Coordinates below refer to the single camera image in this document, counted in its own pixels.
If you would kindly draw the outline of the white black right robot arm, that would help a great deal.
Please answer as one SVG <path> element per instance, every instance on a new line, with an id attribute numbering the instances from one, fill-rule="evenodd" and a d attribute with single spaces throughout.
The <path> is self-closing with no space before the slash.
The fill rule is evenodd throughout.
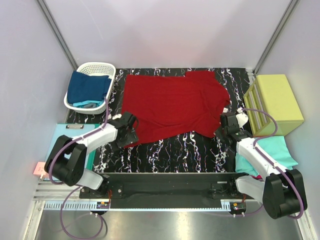
<path id="1" fill-rule="evenodd" d="M 243 156 L 260 174 L 261 180 L 249 175 L 227 185 L 228 195 L 239 198 L 245 194 L 262 203 L 272 219 L 289 217 L 299 219 L 308 208 L 303 175 L 297 169 L 288 169 L 274 160 L 248 131 L 241 127 L 248 122 L 245 109 L 220 115 L 217 135 L 233 151 Z"/>

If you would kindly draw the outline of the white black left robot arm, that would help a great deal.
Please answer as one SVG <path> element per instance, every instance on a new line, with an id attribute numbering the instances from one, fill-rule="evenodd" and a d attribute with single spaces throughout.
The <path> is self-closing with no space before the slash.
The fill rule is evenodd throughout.
<path id="1" fill-rule="evenodd" d="M 86 157 L 107 143 L 124 148 L 138 142 L 138 125 L 137 117 L 125 112 L 118 117 L 106 119 L 102 125 L 85 134 L 75 137 L 59 136 L 44 166 L 50 182 L 87 188 L 95 197 L 103 198 L 108 193 L 109 180 L 86 169 Z"/>

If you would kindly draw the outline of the red t-shirt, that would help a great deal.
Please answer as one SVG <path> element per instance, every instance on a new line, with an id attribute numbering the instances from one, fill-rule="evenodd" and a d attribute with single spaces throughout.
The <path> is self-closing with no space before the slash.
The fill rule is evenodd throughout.
<path id="1" fill-rule="evenodd" d="M 153 143 L 191 131 L 213 138 L 220 115 L 230 103 L 213 71 L 184 76 L 126 76 L 122 112 L 137 117 L 137 143 Z"/>

